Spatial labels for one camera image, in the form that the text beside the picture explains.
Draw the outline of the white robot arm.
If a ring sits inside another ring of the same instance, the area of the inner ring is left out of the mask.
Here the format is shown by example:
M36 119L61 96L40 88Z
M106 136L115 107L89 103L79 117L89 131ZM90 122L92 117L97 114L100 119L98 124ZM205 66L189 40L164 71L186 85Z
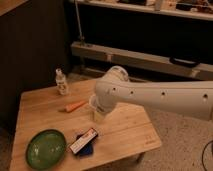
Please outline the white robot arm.
M95 83L90 105L111 113L119 102L213 120L213 81L131 82L121 66L111 67Z

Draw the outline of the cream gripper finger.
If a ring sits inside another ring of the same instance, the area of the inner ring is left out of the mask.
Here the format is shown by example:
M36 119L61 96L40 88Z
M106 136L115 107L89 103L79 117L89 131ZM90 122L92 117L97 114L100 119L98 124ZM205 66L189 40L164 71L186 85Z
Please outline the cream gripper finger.
M95 112L93 113L93 120L94 120L95 122L101 122L103 119L104 119L104 116L103 116L101 113L99 113L99 112L97 112L97 111L95 111Z

